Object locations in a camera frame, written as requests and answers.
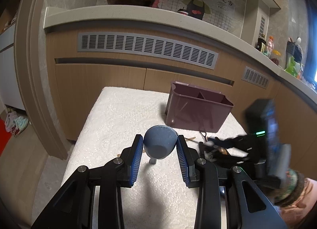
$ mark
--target ventilation grille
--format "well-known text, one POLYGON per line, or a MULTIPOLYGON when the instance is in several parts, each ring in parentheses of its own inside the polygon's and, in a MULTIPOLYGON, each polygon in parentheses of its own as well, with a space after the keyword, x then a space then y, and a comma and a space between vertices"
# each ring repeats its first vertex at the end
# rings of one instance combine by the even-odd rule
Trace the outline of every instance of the ventilation grille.
POLYGON ((255 84, 264 89, 266 89, 268 86, 268 78, 263 74, 251 69, 250 67, 245 67, 242 80, 255 84))
POLYGON ((120 52, 154 56, 214 69, 218 53, 182 41, 122 32, 78 34, 78 52, 120 52))
POLYGON ((261 17, 259 37, 262 37, 262 34, 264 34, 264 25, 265 25, 265 19, 262 16, 261 17))

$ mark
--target red carpet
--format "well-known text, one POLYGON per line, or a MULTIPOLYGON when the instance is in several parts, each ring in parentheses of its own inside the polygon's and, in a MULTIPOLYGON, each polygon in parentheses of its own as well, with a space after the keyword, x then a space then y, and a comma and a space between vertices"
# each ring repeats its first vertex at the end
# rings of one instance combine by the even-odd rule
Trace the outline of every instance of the red carpet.
POLYGON ((4 121, 0 119, 0 156, 11 136, 12 134, 5 130, 4 121))

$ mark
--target white textured tablecloth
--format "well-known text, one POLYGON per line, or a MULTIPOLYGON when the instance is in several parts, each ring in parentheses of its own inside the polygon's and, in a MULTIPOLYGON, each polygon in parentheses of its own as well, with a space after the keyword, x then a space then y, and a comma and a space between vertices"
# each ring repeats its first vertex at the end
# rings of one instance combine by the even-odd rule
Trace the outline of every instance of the white textured tablecloth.
MULTIPOLYGON (((92 108, 69 159, 62 184, 80 165, 103 166, 132 145, 136 134, 157 124, 164 124, 167 93, 105 87, 92 108)), ((186 138, 203 141, 199 132, 175 129, 186 138)), ((245 131, 229 114, 217 133, 220 139, 243 135, 245 131)), ((191 148, 197 144, 187 142, 191 148)), ((229 150, 232 155, 241 153, 229 150)), ((149 165, 143 153, 134 186, 122 188, 122 205, 126 229, 193 228, 197 207, 197 189, 183 182, 176 148, 165 159, 149 165)))

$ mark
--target wooden door trim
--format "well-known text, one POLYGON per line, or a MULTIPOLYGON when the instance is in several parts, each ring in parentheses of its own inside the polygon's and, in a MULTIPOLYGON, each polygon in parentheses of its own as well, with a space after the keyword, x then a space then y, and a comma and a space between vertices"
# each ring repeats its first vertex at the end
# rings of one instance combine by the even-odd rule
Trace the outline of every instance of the wooden door trim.
POLYGON ((40 77, 38 34, 44 0, 21 0, 15 26, 15 71, 28 117, 51 156, 67 158, 48 110, 40 77))

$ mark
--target dark bottle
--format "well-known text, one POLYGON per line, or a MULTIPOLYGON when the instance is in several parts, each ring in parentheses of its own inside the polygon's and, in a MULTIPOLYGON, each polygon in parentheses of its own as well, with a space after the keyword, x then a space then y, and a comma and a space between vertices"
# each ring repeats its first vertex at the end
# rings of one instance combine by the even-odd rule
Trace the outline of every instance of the dark bottle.
POLYGON ((266 41, 265 41, 265 35, 262 34, 261 37, 258 38, 258 42, 256 44, 256 49, 263 53, 265 49, 266 41))

